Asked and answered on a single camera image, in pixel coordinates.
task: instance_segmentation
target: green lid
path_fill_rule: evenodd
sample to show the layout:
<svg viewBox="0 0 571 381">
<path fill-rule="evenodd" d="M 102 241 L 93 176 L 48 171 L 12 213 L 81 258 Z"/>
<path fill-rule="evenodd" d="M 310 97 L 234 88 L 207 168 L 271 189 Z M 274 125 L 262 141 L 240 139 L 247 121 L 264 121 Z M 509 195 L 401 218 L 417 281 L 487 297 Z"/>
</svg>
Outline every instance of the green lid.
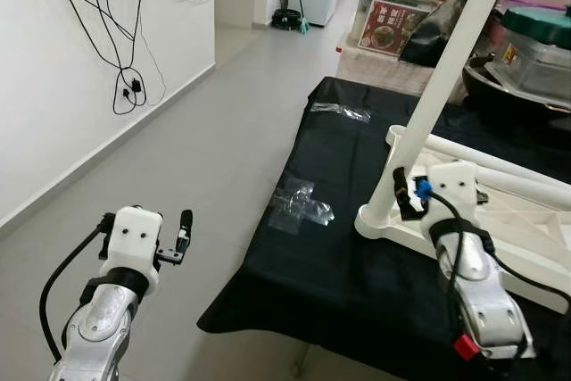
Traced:
<svg viewBox="0 0 571 381">
<path fill-rule="evenodd" d="M 501 25 L 542 44 L 571 49 L 571 8 L 567 8 L 567 13 L 545 8 L 510 8 Z"/>
</svg>

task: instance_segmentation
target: gray tile floor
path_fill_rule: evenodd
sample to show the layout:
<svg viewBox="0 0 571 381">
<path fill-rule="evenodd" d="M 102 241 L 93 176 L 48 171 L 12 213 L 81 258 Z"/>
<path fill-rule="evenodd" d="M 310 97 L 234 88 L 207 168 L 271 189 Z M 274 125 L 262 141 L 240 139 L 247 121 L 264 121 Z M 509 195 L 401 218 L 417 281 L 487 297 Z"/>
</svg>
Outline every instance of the gray tile floor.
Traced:
<svg viewBox="0 0 571 381">
<path fill-rule="evenodd" d="M 100 214 L 138 203 L 165 218 L 174 240 L 181 210 L 194 210 L 185 264 L 161 271 L 144 301 L 128 353 L 127 381 L 280 381 L 300 343 L 265 332 L 206 335 L 195 322 L 244 257 L 291 150 L 310 91 L 335 75 L 335 45 L 356 0 L 307 36 L 269 29 L 252 37 L 198 87 L 9 236 L 0 238 L 0 379 L 46 379 L 50 355 L 37 319 L 43 284 Z M 64 273 L 48 302 L 59 335 L 80 291 L 100 266 L 90 246 Z M 307 381 L 391 379 L 312 349 Z"/>
</svg>

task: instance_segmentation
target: black tablecloth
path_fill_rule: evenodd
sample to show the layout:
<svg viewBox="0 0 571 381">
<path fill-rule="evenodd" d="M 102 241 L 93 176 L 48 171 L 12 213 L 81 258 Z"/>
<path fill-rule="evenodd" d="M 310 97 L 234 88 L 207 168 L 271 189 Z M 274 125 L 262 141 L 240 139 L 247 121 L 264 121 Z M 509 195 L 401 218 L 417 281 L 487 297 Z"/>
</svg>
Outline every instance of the black tablecloth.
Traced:
<svg viewBox="0 0 571 381">
<path fill-rule="evenodd" d="M 406 125 L 417 101 L 340 79 L 319 84 L 277 187 L 289 177 L 315 183 L 311 198 L 329 203 L 335 220 L 327 227 L 304 221 L 292 235 L 269 225 L 268 207 L 242 267 L 199 320 L 202 330 L 270 330 L 408 379 L 494 379 L 489 369 L 466 364 L 452 349 L 436 263 L 353 229 L 385 164 L 386 132 L 390 125 Z M 370 122 L 311 112 L 314 103 L 367 109 Z M 512 117 L 487 116 L 448 105 L 433 133 L 571 183 L 569 139 Z M 560 317 L 517 299 L 544 356 Z M 559 347 L 555 369 L 546 369 L 546 355 L 520 361 L 512 379 L 565 377 L 567 353 Z"/>
</svg>

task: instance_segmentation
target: blue connector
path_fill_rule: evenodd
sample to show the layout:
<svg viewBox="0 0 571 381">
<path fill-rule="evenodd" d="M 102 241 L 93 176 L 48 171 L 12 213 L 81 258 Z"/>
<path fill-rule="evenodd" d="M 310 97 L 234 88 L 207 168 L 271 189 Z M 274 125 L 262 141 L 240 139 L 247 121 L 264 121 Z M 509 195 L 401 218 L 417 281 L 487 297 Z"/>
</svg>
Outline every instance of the blue connector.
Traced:
<svg viewBox="0 0 571 381">
<path fill-rule="evenodd" d="M 418 184 L 417 191 L 415 192 L 415 194 L 418 195 L 418 198 L 423 201 L 428 201 L 431 193 L 432 185 L 430 185 L 426 180 L 423 180 Z"/>
</svg>

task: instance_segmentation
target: baseboard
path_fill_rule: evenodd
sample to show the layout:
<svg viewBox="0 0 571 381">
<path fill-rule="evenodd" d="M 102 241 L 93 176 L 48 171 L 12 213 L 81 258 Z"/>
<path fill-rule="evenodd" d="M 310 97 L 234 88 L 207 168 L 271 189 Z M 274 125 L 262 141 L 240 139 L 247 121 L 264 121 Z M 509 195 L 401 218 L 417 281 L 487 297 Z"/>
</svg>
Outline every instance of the baseboard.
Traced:
<svg viewBox="0 0 571 381">
<path fill-rule="evenodd" d="M 215 69 L 216 64 L 212 64 L 206 69 L 202 70 L 192 79 L 188 80 L 186 84 L 177 89 L 169 98 L 165 98 L 159 105 L 154 107 L 151 111 L 147 112 L 137 122 L 125 127 L 120 133 L 110 140 L 96 148 L 92 153 L 77 162 L 70 169 L 65 171 L 54 182 L 46 186 L 44 189 L 37 192 L 34 196 L 29 198 L 27 202 L 22 204 L 12 213 L 0 220 L 0 237 L 12 233 L 22 223 L 44 208 L 51 200 L 59 195 L 67 187 L 77 182 L 80 178 L 85 176 L 91 169 L 93 169 L 99 162 L 103 161 L 109 154 L 114 152 L 118 147 L 127 142 L 144 126 L 150 123 L 161 112 L 173 105 L 180 99 L 182 95 L 190 91 L 193 87 L 202 82 L 209 76 Z"/>
<path fill-rule="evenodd" d="M 267 29 L 269 26 L 271 26 L 271 20 L 269 20 L 266 23 L 263 22 L 253 22 L 252 23 L 252 28 L 256 29 L 256 30 L 265 30 Z"/>
</svg>

